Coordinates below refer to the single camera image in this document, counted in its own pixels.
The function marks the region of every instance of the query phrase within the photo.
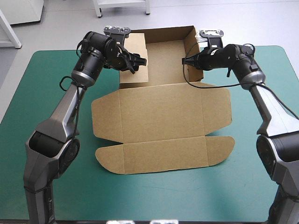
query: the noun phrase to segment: cable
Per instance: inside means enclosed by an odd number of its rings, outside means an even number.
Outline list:
[[[75,140],[75,136],[76,136],[76,133],[77,133],[77,126],[78,126],[78,120],[79,120],[79,110],[80,110],[80,92],[79,92],[79,87],[80,88],[83,88],[85,89],[84,86],[82,85],[79,85],[78,82],[72,78],[71,76],[64,76],[61,81],[59,82],[59,86],[60,88],[63,90],[63,91],[67,91],[63,86],[62,86],[62,82],[66,79],[66,78],[69,78],[73,81],[73,83],[75,84],[75,86],[77,87],[77,102],[76,102],[76,122],[75,122],[75,127],[74,127],[74,132],[73,132],[73,135],[72,135],[72,138],[71,138],[71,144],[73,143],[73,141]]]
[[[268,86],[266,86],[264,83],[254,83],[254,82],[244,82],[244,83],[237,83],[237,84],[232,84],[232,85],[220,85],[220,86],[197,86],[197,85],[194,85],[192,83],[190,83],[187,78],[186,78],[186,74],[185,74],[185,60],[186,58],[188,57],[188,55],[190,54],[191,50],[194,48],[195,45],[197,45],[198,43],[195,43],[194,45],[191,46],[190,50],[188,51],[188,53],[186,54],[185,58],[184,58],[184,61],[183,61],[183,75],[184,75],[184,79],[185,81],[190,85],[190,86],[193,86],[195,88],[198,88],[198,89],[219,89],[219,88],[229,88],[229,87],[235,87],[235,86],[239,86],[239,85],[243,85],[243,84],[251,84],[251,88],[253,86],[260,86],[266,90],[268,90],[273,96],[274,98],[288,111],[290,112],[296,119],[299,120],[299,117],[274,93],[274,91],[272,89],[270,89]],[[246,43],[243,46],[245,45],[250,45],[253,47],[253,54],[255,53],[255,46],[253,44],[250,44],[250,43]],[[245,54],[247,56],[250,56],[250,60],[251,60],[251,63],[253,62],[252,60],[252,55],[248,55],[248,54]]]

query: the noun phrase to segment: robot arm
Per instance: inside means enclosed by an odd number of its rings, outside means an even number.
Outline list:
[[[59,178],[76,158],[80,143],[74,119],[85,91],[96,82],[103,67],[138,70],[146,59],[129,53],[124,40],[129,28],[105,27],[106,35],[89,32],[79,43],[81,56],[71,73],[73,82],[47,120],[40,123],[26,142],[24,188],[30,224],[55,223],[53,179]]]
[[[247,45],[222,47],[222,31],[199,31],[199,41],[208,47],[183,58],[202,70],[228,68],[234,72],[243,89],[249,90],[262,116],[257,131],[257,152],[271,179],[278,185],[269,210],[269,224],[299,223],[299,120],[290,116],[273,92],[264,85],[265,75],[254,60],[255,49]]]

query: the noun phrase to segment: green table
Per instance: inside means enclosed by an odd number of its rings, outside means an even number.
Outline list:
[[[58,83],[77,61],[75,51],[38,51],[33,56],[0,124],[0,218],[28,219],[23,189],[24,142],[36,125],[48,118],[63,96]],[[257,47],[256,60],[267,84],[299,112],[299,83],[281,47]],[[204,82],[221,85],[237,80],[227,70],[205,73]],[[236,143],[223,163],[155,174],[117,175],[96,160],[99,147],[113,142],[93,135],[91,102],[118,88],[118,73],[103,70],[81,105],[77,159],[54,181],[57,219],[151,220],[176,218],[205,221],[263,221],[277,186],[257,153],[256,131],[262,120],[250,93],[231,88],[233,122],[212,135],[231,135]]]

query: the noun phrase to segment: gray floor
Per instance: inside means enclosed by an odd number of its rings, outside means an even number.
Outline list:
[[[151,15],[145,15],[143,8],[117,8],[103,10],[99,19],[92,0],[45,0],[41,23],[14,28],[23,47],[17,50],[0,88],[0,121],[34,52],[75,49],[86,32],[102,32],[105,25],[220,28],[225,45],[282,46],[299,74],[298,14],[299,0],[151,0]]]

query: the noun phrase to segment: cardboard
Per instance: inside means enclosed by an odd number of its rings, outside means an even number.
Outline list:
[[[146,66],[140,66],[139,70],[132,74],[128,71],[120,71],[120,83],[143,83],[149,81],[149,58],[145,46],[144,34],[130,34],[129,38],[125,39],[125,49],[131,53],[140,54],[140,57],[147,59]]]
[[[195,28],[134,30],[133,34],[145,37],[148,82],[126,77],[131,83],[122,82],[119,90],[92,102],[95,136],[122,143],[99,148],[97,160],[118,174],[207,167],[225,160],[234,140],[205,135],[231,123],[229,91],[197,89],[183,77],[182,58],[192,46],[191,54],[199,52]],[[144,45],[137,45],[136,52],[144,51]],[[196,85],[208,86],[198,82],[203,78],[201,70],[186,66],[185,72]]]
[[[192,137],[129,143],[99,148],[99,163],[116,174],[152,173],[208,167],[225,160],[234,146],[232,137]]]
[[[182,58],[185,57],[191,46],[197,43],[196,30],[193,26],[133,30],[132,32],[144,33],[149,59],[149,81],[130,84],[121,82],[121,89],[185,82],[182,73]],[[199,52],[198,44],[193,47],[191,53],[197,52]],[[189,65],[185,66],[185,73],[191,82],[203,78],[202,70]]]
[[[117,90],[94,100],[92,114],[95,136],[122,143],[205,136],[232,121],[227,89],[187,83]]]

